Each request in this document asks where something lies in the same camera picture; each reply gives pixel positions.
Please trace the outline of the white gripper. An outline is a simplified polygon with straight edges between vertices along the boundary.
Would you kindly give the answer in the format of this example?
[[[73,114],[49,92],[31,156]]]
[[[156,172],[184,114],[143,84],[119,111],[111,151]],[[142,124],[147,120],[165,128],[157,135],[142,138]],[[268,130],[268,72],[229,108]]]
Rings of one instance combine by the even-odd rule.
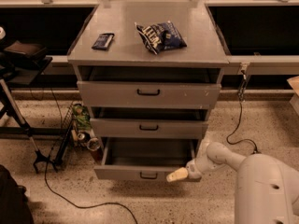
[[[201,179],[203,173],[199,170],[199,168],[196,165],[196,160],[193,159],[191,161],[188,161],[185,168],[179,168],[176,171],[170,173],[166,180],[171,183],[175,181],[184,180],[187,177],[189,179]]]

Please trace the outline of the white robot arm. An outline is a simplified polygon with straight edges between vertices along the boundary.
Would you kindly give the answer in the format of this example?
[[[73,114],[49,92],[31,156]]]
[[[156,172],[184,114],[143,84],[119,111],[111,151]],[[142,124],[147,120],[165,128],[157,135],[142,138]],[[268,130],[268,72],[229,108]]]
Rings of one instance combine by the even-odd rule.
[[[166,180],[199,179],[223,165],[236,171],[235,224],[294,224],[299,215],[299,172],[269,155],[245,157],[212,142],[203,155],[170,173]]]

